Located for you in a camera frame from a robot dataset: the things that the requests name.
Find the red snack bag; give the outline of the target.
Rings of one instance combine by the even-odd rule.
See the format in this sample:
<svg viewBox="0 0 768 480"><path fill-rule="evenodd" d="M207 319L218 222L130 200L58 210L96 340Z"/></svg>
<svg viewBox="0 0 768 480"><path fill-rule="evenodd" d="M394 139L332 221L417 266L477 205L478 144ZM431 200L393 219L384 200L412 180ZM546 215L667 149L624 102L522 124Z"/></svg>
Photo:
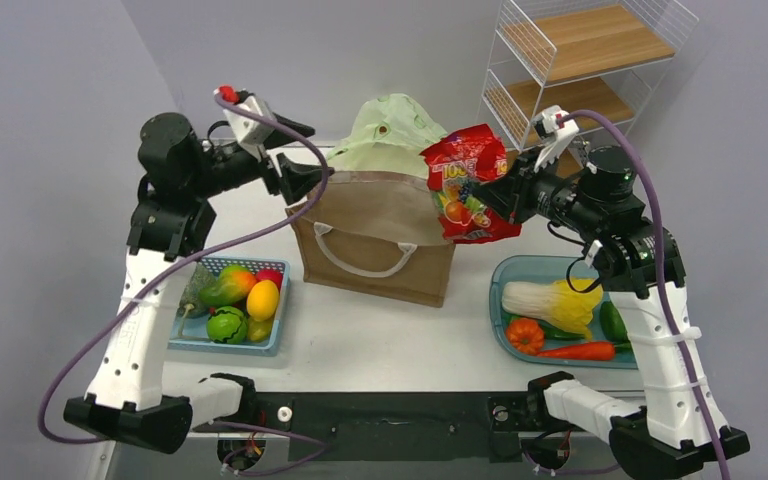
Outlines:
<svg viewBox="0 0 768 480"><path fill-rule="evenodd" d="M457 130L421 152L426 185L438 210L443 238L454 244L483 244L521 234L474 195L482 183L507 173L507 151L487 124Z"/></svg>

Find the green plastic grocery bag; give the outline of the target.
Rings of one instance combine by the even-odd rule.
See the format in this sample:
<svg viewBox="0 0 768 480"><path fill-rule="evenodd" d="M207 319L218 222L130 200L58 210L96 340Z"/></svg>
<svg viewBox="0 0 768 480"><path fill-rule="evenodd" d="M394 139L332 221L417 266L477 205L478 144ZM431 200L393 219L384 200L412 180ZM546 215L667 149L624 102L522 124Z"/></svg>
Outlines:
<svg viewBox="0 0 768 480"><path fill-rule="evenodd" d="M365 102L350 134L326 154L337 171L386 171L425 179L421 152L447 135L428 112L403 93Z"/></svg>

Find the brown jute tote bag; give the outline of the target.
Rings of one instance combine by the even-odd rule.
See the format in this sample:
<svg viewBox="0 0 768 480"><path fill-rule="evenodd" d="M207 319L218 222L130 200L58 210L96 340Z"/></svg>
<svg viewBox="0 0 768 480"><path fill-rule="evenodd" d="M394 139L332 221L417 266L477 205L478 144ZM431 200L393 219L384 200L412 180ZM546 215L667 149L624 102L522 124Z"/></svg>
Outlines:
<svg viewBox="0 0 768 480"><path fill-rule="evenodd" d="M333 174L307 212L289 207L308 283L441 307L454 244L443 237L424 179L395 172Z"/></svg>

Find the orange mini pumpkin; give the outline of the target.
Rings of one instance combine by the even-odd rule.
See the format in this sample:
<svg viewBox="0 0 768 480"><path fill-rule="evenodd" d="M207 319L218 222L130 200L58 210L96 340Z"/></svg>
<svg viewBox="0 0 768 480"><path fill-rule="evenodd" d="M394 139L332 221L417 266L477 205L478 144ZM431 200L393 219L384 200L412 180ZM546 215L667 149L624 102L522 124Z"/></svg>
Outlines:
<svg viewBox="0 0 768 480"><path fill-rule="evenodd" d="M545 334L538 322L527 317L511 320L505 330L509 344L529 356L538 355L545 345Z"/></svg>

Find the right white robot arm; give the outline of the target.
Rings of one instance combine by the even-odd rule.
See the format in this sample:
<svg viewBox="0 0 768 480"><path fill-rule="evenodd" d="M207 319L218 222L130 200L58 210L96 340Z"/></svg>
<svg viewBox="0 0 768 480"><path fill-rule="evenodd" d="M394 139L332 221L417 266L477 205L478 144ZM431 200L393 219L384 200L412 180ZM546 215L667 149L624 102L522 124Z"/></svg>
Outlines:
<svg viewBox="0 0 768 480"><path fill-rule="evenodd" d="M582 257L626 327L645 402L636 407L553 373L529 383L525 413L537 428L570 424L607 443L635 479L678 479L707 463L726 467L750 449L748 435L720 412L699 362L700 332L687 311L685 269L653 199L634 195L645 175L618 147L590 156L562 178L539 149L478 173L473 194L502 219L533 216L574 231Z"/></svg>

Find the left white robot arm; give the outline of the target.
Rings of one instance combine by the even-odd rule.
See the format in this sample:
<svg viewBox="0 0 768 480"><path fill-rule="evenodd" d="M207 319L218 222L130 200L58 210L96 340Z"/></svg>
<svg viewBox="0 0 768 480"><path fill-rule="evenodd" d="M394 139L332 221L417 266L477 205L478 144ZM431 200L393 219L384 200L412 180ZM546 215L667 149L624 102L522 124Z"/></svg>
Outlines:
<svg viewBox="0 0 768 480"><path fill-rule="evenodd" d="M222 419L244 430L257 420L253 383L239 375L213 374L181 394L164 392L177 303L197 262L210 254L212 197L260 180L286 203L311 207L330 170L270 156L292 142L309 145L309 125L279 114L235 111L224 123L235 138L219 146L198 137L176 112L158 114L140 130L137 158L144 176L126 241L119 311L97 335L106 350L94 378L63 410L65 422L85 432L86 443L110 440L171 454L195 426Z"/></svg>

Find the red apple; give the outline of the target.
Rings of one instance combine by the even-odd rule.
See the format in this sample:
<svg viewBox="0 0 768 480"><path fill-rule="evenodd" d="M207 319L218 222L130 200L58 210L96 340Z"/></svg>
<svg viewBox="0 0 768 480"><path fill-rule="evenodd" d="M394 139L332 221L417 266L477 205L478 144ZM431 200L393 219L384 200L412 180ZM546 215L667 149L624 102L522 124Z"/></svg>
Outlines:
<svg viewBox="0 0 768 480"><path fill-rule="evenodd" d="M280 270L271 268L261 269L255 274L255 277L259 282L270 281L274 283L278 290L282 288L284 276Z"/></svg>

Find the yellow napa cabbage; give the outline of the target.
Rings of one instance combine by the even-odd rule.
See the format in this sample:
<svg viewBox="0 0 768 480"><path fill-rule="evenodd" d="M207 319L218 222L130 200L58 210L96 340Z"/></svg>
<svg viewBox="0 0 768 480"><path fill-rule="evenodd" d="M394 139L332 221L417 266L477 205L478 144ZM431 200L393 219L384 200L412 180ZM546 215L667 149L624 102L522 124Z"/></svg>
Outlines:
<svg viewBox="0 0 768 480"><path fill-rule="evenodd" d="M601 286L590 288L592 283L588 278L549 284L508 282L502 289L501 306L508 313L542 320L561 331L591 340L594 310L604 296Z"/></svg>

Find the red green mango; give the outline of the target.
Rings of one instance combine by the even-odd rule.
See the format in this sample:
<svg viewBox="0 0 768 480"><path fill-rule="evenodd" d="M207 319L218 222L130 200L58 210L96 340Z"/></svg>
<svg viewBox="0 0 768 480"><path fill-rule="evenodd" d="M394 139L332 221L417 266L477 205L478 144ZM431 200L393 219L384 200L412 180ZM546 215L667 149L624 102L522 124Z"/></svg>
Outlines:
<svg viewBox="0 0 768 480"><path fill-rule="evenodd" d="M214 283L199 291L198 298L208 307L232 306L244 300L256 283L256 276L246 267L229 265Z"/></svg>

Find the yellow lemon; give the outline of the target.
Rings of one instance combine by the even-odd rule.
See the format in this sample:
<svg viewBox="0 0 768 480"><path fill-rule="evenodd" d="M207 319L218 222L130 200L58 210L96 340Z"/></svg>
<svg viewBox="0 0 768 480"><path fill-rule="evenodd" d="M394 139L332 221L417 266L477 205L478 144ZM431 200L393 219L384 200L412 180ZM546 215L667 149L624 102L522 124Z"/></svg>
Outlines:
<svg viewBox="0 0 768 480"><path fill-rule="evenodd" d="M267 321L272 318L280 302L280 292L271 280L257 282L246 298L246 311L254 321Z"/></svg>

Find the green bell pepper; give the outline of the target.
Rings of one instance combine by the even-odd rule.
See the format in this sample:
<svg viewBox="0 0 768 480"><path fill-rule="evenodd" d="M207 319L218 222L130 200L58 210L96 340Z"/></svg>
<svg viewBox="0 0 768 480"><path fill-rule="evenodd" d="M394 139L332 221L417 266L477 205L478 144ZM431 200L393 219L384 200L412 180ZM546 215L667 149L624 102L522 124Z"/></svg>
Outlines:
<svg viewBox="0 0 768 480"><path fill-rule="evenodd" d="M614 343L628 342L628 333L618 308L610 301L603 302L599 310L599 323L605 338Z"/></svg>

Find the yellow green pear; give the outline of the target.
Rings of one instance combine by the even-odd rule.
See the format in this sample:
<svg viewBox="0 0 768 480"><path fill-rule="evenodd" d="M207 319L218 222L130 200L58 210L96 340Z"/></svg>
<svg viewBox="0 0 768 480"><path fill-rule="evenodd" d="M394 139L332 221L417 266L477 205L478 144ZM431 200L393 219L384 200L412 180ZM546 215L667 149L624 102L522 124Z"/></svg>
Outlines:
<svg viewBox="0 0 768 480"><path fill-rule="evenodd" d="M274 318L257 321L251 320L248 325L246 340L251 343L259 343L270 338L274 325Z"/></svg>

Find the small green watermelon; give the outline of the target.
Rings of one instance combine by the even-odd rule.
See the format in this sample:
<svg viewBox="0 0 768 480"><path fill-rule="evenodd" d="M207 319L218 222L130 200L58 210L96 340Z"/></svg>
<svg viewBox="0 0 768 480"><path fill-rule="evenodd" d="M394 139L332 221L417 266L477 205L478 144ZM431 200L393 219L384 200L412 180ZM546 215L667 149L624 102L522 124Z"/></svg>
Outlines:
<svg viewBox="0 0 768 480"><path fill-rule="evenodd" d="M214 343L241 344L246 339L247 332L247 316L233 306L214 309L206 323L207 336Z"/></svg>

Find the red chili pepper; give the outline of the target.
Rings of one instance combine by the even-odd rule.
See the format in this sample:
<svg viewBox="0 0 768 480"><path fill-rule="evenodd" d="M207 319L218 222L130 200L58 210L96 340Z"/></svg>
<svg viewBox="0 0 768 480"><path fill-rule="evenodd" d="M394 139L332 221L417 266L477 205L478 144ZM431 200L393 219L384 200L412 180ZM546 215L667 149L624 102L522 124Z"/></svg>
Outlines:
<svg viewBox="0 0 768 480"><path fill-rule="evenodd" d="M563 360L612 361L616 354L616 347L613 343L594 341L544 350L538 353L537 356Z"/></svg>

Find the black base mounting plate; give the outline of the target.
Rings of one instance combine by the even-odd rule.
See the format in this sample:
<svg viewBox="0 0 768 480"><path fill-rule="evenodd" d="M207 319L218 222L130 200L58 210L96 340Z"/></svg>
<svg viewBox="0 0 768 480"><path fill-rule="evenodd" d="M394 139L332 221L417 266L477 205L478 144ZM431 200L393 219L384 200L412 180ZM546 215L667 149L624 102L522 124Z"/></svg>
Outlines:
<svg viewBox="0 0 768 480"><path fill-rule="evenodd" d="M253 419L307 438L291 442L292 460L326 443L324 461L514 462L524 450L547 452L571 428L535 419L522 391L260 393Z"/></svg>

